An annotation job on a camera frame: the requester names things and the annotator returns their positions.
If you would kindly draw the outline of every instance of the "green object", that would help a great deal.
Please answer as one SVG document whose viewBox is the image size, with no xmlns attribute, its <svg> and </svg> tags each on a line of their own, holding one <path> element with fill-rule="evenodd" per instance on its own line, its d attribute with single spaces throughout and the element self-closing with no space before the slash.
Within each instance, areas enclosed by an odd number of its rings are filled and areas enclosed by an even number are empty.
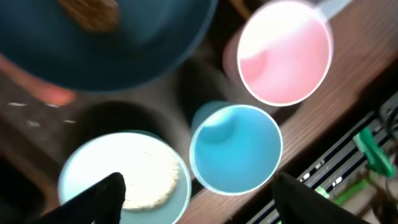
<svg viewBox="0 0 398 224">
<path fill-rule="evenodd" d="M 318 194 L 322 195 L 324 198 L 329 199 L 330 195 L 328 194 L 328 192 L 321 186 L 317 187 L 315 189 L 316 192 L 318 192 Z"/>
<path fill-rule="evenodd" d="M 389 179 L 395 176 L 394 165 L 392 165 L 387 154 L 377 145 L 369 128 L 365 128 L 355 135 L 354 142 L 368 159 L 369 169 Z"/>
</svg>

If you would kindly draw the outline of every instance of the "light blue plate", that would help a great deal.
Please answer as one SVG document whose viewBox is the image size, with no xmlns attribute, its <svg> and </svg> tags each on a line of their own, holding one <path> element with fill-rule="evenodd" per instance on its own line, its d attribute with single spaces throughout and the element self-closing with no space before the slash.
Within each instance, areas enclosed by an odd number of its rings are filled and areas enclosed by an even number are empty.
<svg viewBox="0 0 398 224">
<path fill-rule="evenodd" d="M 189 171 L 181 157 L 163 140 L 142 131 L 101 136 L 76 150 L 67 160 L 60 174 L 58 181 L 60 203 L 67 202 L 113 172 L 119 172 L 120 164 L 129 163 L 131 151 L 143 147 L 158 147 L 172 151 L 180 163 L 180 179 L 175 192 L 165 205 L 146 212 L 122 210 L 120 224 L 176 223 L 190 200 Z"/>
</svg>

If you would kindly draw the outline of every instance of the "plastic cup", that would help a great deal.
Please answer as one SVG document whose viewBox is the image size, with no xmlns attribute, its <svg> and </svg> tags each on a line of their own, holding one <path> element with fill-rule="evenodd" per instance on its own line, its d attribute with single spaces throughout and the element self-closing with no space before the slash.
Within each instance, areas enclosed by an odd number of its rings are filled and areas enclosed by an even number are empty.
<svg viewBox="0 0 398 224">
<path fill-rule="evenodd" d="M 308 98 L 325 79 L 333 57 L 328 19 L 299 0 L 261 6 L 224 50 L 223 67 L 253 97 L 272 106 Z"/>
<path fill-rule="evenodd" d="M 269 114 L 249 105 L 214 101 L 192 123 L 190 162 L 198 181 L 222 195 L 259 188 L 282 155 L 282 135 Z"/>
<path fill-rule="evenodd" d="M 158 147 L 172 151 L 180 163 L 180 178 L 173 195 L 166 204 L 142 212 L 122 210 L 120 224 L 176 223 L 190 200 L 189 171 L 181 157 L 170 146 L 154 134 L 145 131 L 107 134 L 77 149 L 67 160 L 60 174 L 58 181 L 60 203 L 66 203 L 113 172 L 121 172 L 129 166 L 131 151 L 145 147 Z"/>
</svg>

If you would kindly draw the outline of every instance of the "cup handle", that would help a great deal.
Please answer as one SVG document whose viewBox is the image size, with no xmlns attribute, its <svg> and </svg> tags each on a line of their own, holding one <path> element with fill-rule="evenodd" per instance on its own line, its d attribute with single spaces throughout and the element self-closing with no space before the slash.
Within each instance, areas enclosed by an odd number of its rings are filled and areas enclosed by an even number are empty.
<svg viewBox="0 0 398 224">
<path fill-rule="evenodd" d="M 318 4 L 317 10 L 325 15 L 325 22 L 332 19 L 335 15 L 341 12 L 353 0 L 323 0 Z"/>
</svg>

